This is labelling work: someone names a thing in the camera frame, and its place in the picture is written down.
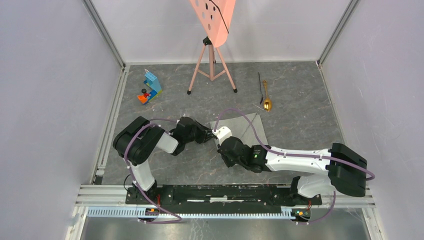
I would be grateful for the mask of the grey cloth napkin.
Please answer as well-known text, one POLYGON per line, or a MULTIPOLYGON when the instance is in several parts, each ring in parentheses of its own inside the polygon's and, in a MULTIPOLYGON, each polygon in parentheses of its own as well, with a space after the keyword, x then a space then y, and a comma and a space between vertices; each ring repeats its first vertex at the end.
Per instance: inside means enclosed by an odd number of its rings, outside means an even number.
MULTIPOLYGON (((265 134, 261 116, 258 113, 250 113, 247 114, 246 117, 252 123, 259 140, 264 145, 268 145, 268 140, 265 134)), ((220 119, 217 125, 217 129, 223 126, 228 127, 231 130, 233 137, 239 138, 243 144, 248 145, 249 147, 260 144, 255 137, 253 128, 243 116, 220 119)))

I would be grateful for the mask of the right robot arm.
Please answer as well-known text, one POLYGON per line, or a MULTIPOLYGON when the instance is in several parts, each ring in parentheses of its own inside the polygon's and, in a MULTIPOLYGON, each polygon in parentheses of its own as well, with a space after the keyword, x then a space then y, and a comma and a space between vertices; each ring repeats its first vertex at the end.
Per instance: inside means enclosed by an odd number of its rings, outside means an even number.
POLYGON ((365 158, 342 143, 321 150, 290 150, 270 145, 246 145, 230 136, 218 145, 225 165, 239 165, 254 173, 295 171, 308 173, 294 177, 291 192, 305 198, 338 191, 351 197, 366 195, 365 158))

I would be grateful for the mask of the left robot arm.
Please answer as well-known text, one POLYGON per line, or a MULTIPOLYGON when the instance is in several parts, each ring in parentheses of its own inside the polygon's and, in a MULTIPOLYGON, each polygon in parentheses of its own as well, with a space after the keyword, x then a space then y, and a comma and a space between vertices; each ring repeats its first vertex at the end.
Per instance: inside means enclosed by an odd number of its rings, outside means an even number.
POLYGON ((175 124, 171 130, 163 129, 157 121, 157 118, 148 120, 139 116, 124 128, 112 143, 127 165, 133 178, 133 187, 151 200, 158 195, 157 181, 149 165, 149 157, 155 149, 177 156, 189 143, 204 144, 217 139, 212 129, 187 116, 179 120, 163 119, 175 124))

